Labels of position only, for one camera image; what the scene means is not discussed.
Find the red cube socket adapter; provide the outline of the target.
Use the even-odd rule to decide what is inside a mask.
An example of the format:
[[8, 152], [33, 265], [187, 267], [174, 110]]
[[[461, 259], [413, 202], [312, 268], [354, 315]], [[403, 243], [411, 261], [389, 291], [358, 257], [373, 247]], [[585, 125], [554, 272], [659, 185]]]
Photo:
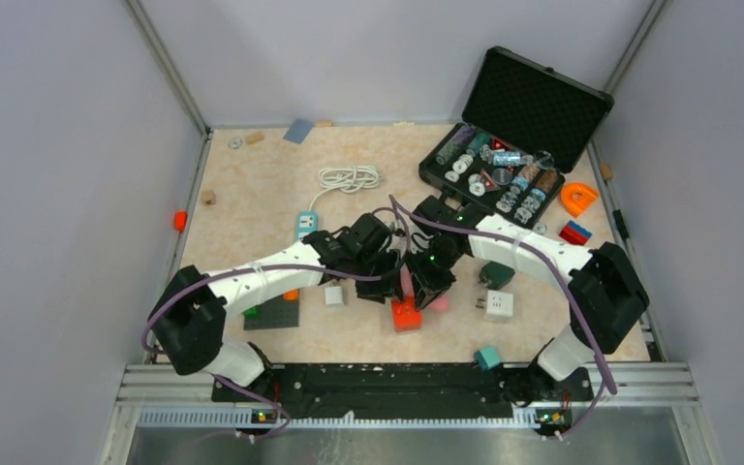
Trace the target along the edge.
[[393, 299], [390, 304], [393, 329], [396, 333], [420, 330], [422, 315], [416, 307], [415, 299], [406, 296], [403, 300]]

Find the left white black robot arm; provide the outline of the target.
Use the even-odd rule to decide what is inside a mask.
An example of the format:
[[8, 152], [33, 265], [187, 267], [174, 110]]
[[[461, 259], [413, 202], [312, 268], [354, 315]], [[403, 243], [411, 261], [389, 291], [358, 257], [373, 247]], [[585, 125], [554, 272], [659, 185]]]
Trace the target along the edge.
[[336, 232], [313, 231], [287, 248], [232, 268], [178, 270], [151, 312], [146, 331], [179, 376], [218, 375], [249, 400], [270, 392], [270, 363], [252, 343], [228, 340], [231, 316], [294, 290], [335, 279], [387, 283], [399, 279], [392, 228], [372, 213]]

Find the pink triangular power strip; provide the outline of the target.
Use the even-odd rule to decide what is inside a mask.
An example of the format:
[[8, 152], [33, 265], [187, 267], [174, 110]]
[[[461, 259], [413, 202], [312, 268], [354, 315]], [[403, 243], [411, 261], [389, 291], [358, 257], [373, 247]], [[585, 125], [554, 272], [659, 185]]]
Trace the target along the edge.
[[[403, 266], [401, 268], [401, 288], [403, 290], [403, 294], [406, 297], [412, 297], [414, 296], [414, 289], [412, 285], [412, 279], [411, 274], [406, 266]], [[435, 299], [433, 302], [428, 304], [425, 309], [431, 310], [436, 313], [446, 313], [449, 311], [450, 308], [450, 299], [447, 294], [440, 295], [437, 299]]]

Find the white cube socket adapter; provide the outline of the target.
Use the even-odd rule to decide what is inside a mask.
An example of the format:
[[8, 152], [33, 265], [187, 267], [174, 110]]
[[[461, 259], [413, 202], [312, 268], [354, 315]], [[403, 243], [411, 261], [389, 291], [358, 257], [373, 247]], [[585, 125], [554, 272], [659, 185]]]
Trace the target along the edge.
[[484, 297], [478, 299], [476, 308], [483, 312], [488, 322], [505, 324], [512, 319], [513, 305], [513, 294], [488, 290]]

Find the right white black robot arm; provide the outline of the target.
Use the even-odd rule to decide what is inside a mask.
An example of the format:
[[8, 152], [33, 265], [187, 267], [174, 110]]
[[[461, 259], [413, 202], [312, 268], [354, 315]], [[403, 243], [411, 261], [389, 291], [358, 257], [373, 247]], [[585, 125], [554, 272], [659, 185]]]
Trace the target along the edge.
[[531, 390], [554, 399], [578, 367], [593, 361], [606, 388], [615, 393], [605, 357], [616, 352], [650, 304], [627, 253], [611, 242], [591, 248], [552, 239], [498, 214], [457, 212], [445, 204], [435, 210], [441, 215], [437, 220], [417, 212], [409, 217], [462, 240], [465, 254], [510, 266], [566, 298], [570, 322], [538, 355], [538, 366], [529, 373]]

